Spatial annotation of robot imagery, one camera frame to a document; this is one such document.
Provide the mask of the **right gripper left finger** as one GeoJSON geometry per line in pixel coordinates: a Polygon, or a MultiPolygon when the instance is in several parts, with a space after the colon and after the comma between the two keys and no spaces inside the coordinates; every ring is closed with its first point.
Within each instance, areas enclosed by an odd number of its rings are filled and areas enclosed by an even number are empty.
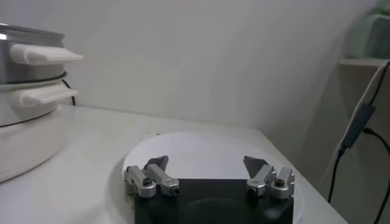
{"type": "Polygon", "coordinates": [[[152,158],[140,169],[138,166],[128,166],[124,171],[124,182],[127,194],[141,198],[152,198],[160,193],[176,197],[180,193],[179,180],[169,176],[165,170],[169,158],[167,155],[152,158]]]}

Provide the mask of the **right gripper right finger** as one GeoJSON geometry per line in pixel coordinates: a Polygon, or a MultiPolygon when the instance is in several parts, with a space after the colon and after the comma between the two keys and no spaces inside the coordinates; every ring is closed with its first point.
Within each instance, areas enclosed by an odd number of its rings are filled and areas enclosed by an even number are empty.
{"type": "Polygon", "coordinates": [[[295,193],[295,175],[289,167],[282,167],[277,173],[265,160],[245,156],[243,163],[250,178],[246,181],[247,194],[258,199],[270,194],[277,200],[293,198],[295,193]]]}

